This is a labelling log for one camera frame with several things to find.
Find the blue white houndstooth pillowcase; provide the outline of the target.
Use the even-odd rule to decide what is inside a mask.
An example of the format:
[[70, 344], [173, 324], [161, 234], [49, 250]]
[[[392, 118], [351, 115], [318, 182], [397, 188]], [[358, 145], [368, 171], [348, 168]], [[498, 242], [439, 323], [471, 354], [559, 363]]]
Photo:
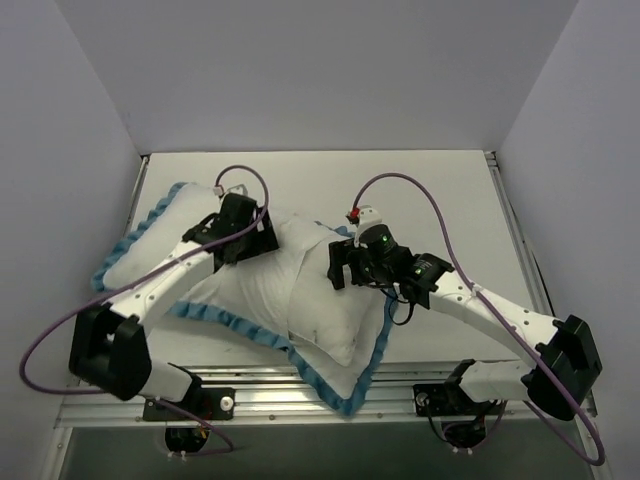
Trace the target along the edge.
[[[97, 292], [120, 288], [151, 271], [188, 228], [219, 208], [213, 191], [178, 182], [119, 240], [91, 279]], [[327, 278], [328, 245], [346, 240], [346, 227], [275, 207], [269, 214], [279, 249], [225, 265], [169, 310], [223, 325], [252, 342], [286, 352], [302, 380], [331, 409], [347, 417], [364, 404], [388, 343], [391, 321], [382, 294]]]

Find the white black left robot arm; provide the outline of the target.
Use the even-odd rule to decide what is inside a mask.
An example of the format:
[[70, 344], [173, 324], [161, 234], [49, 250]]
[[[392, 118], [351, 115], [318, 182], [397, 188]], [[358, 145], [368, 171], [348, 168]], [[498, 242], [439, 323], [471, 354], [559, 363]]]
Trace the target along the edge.
[[189, 228], [150, 273], [77, 314], [70, 372], [120, 400], [160, 398], [177, 418], [194, 417], [202, 405], [201, 379], [153, 359], [148, 334], [191, 288], [223, 266], [278, 247], [266, 205], [225, 195], [219, 210]]

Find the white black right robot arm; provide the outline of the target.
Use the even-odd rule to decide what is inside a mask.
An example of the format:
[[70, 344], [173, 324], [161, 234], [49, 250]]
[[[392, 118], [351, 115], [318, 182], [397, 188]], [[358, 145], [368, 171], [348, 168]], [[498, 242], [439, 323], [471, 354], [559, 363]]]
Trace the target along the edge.
[[448, 261], [414, 254], [377, 224], [358, 239], [328, 247], [327, 277], [334, 289], [347, 283], [397, 289], [411, 309], [422, 307], [459, 320], [517, 355], [515, 361], [464, 361], [444, 388], [455, 412], [493, 400], [530, 402], [551, 417], [569, 421], [602, 371], [589, 325], [519, 306], [462, 278]]

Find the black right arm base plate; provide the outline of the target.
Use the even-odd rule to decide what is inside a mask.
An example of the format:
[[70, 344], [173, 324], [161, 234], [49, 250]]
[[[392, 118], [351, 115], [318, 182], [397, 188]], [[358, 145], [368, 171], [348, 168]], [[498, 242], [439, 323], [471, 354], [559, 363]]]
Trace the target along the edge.
[[412, 386], [415, 413], [418, 417], [476, 417], [497, 415], [501, 403], [496, 400], [475, 402], [462, 391], [460, 378], [417, 383]]

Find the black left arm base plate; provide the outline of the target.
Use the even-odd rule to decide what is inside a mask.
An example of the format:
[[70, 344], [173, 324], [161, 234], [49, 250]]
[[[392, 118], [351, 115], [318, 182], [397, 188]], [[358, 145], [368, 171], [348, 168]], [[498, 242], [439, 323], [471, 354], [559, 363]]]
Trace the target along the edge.
[[[177, 407], [206, 421], [228, 421], [234, 418], [236, 390], [230, 387], [203, 387], [194, 402], [183, 401]], [[142, 419], [148, 422], [187, 421], [189, 416], [146, 400]]]

